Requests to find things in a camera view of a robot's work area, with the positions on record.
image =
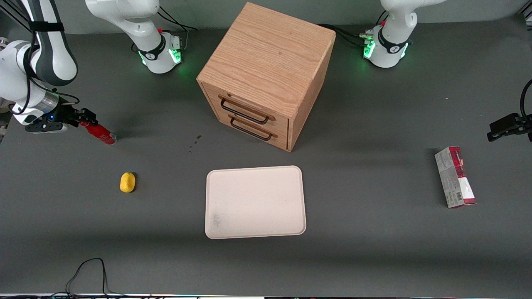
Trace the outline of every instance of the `wooden cabinet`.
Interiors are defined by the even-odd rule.
[[[290,152],[334,40],[332,30],[247,3],[197,81],[221,123]]]

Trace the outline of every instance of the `red spray can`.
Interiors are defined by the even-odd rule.
[[[107,130],[101,124],[95,126],[92,123],[84,121],[80,121],[79,124],[85,127],[89,134],[100,139],[106,144],[113,145],[115,142],[117,142],[118,137],[115,134],[111,133],[109,130]]]

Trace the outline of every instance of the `cabinet top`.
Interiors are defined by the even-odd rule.
[[[292,117],[335,36],[332,30],[246,3],[197,80]]]

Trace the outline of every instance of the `drawer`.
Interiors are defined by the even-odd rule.
[[[267,131],[266,129],[261,128],[256,124],[247,121],[246,119],[242,119],[232,114],[224,113],[220,114],[219,116],[221,123],[237,129],[246,135],[255,137],[275,147],[279,147],[282,150],[287,150],[288,138],[286,133],[277,134],[275,132]]]
[[[237,96],[224,92],[212,85],[204,84],[205,92],[215,109],[216,115],[229,114],[239,119],[246,120],[254,127],[263,128],[268,132],[278,135],[288,134],[288,119],[274,113],[265,113],[249,105]]]

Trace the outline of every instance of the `gray table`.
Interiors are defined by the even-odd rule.
[[[184,64],[164,75],[124,34],[68,36],[79,75],[61,90],[121,139],[10,126],[0,292],[59,291],[99,256],[123,293],[532,296],[532,144],[486,140],[532,77],[522,18],[422,24],[389,70],[338,38],[292,153],[217,122],[195,78],[224,32],[190,34]],[[462,146],[476,206],[445,205],[433,154],[450,145]],[[205,236],[209,171],[290,164],[303,170],[303,235]],[[138,173],[134,193],[118,188],[125,171]],[[89,264],[73,291],[99,292],[100,275]]]

